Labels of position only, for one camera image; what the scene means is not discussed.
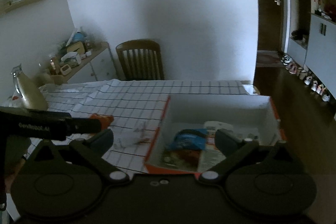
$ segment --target person's hand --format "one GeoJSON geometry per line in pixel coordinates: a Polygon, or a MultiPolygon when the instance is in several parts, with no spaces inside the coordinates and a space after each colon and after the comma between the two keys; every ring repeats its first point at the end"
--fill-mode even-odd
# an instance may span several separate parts
{"type": "Polygon", "coordinates": [[[5,177],[6,193],[8,194],[11,193],[12,183],[16,178],[17,174],[20,172],[20,169],[23,167],[25,162],[26,161],[24,159],[20,159],[20,161],[12,168],[10,175],[5,177]]]}

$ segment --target door handle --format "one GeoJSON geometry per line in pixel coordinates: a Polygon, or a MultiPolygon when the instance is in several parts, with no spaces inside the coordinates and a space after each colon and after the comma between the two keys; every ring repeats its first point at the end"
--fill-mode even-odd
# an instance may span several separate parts
{"type": "Polygon", "coordinates": [[[320,23],[320,34],[326,36],[327,26],[323,23],[320,23]]]}
{"type": "Polygon", "coordinates": [[[281,0],[275,0],[274,2],[276,2],[276,3],[277,3],[277,5],[280,5],[280,3],[281,3],[281,0]]]}

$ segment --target wooden shelf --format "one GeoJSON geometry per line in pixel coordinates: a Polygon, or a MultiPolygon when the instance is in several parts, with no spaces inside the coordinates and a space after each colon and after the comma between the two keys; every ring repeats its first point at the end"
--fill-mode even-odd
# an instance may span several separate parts
{"type": "Polygon", "coordinates": [[[23,1],[19,1],[19,2],[16,2],[16,3],[13,3],[12,5],[8,6],[5,8],[4,12],[5,13],[8,13],[16,8],[19,8],[19,7],[22,7],[22,6],[25,6],[25,5],[29,5],[31,3],[34,3],[34,2],[38,2],[40,0],[23,0],[23,1]]]}
{"type": "Polygon", "coordinates": [[[316,16],[316,17],[322,18],[322,19],[324,19],[324,20],[326,20],[326,21],[328,21],[328,22],[330,22],[330,23],[332,23],[332,24],[334,24],[334,25],[336,25],[336,22],[335,22],[335,21],[332,21],[332,20],[327,19],[327,18],[325,18],[325,17],[321,17],[321,16],[319,16],[319,15],[317,15],[317,14],[314,14],[314,13],[311,13],[311,14],[314,15],[314,16],[316,16]]]}
{"type": "Polygon", "coordinates": [[[102,53],[105,49],[109,48],[109,44],[107,42],[101,42],[101,47],[97,50],[92,51],[92,54],[84,59],[77,67],[71,69],[71,72],[65,76],[63,75],[52,75],[51,78],[53,79],[56,85],[61,85],[67,83],[68,80],[74,76],[81,68],[87,65],[92,59],[94,59],[98,54],[102,53]]]}
{"type": "Polygon", "coordinates": [[[293,42],[295,42],[296,44],[298,44],[301,48],[307,50],[308,44],[307,43],[303,43],[302,40],[294,40],[293,38],[289,38],[290,40],[292,40],[293,42]]]}

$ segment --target small box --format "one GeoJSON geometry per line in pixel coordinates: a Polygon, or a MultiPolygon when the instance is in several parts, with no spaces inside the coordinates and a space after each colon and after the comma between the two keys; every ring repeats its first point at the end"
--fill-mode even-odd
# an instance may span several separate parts
{"type": "Polygon", "coordinates": [[[200,172],[167,168],[162,163],[165,148],[183,129],[203,128],[207,121],[233,125],[234,132],[247,138],[258,136],[260,145],[275,145],[281,140],[279,118],[272,100],[258,95],[172,94],[168,97],[161,122],[145,157],[150,174],[184,174],[200,172]]]}

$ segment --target white cabinet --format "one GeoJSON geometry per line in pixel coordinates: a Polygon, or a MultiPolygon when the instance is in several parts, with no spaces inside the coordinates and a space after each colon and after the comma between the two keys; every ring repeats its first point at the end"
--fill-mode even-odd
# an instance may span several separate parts
{"type": "Polygon", "coordinates": [[[306,65],[336,96],[336,24],[311,16],[306,65]]]}
{"type": "Polygon", "coordinates": [[[97,81],[111,80],[117,78],[116,71],[112,62],[112,57],[107,48],[91,61],[93,71],[97,81]]]}
{"type": "Polygon", "coordinates": [[[307,50],[303,48],[298,42],[295,42],[293,39],[288,40],[288,49],[287,53],[298,63],[301,67],[305,64],[307,50]]]}
{"type": "Polygon", "coordinates": [[[95,74],[90,63],[82,67],[74,76],[68,80],[68,84],[78,84],[96,81],[95,74]]]}

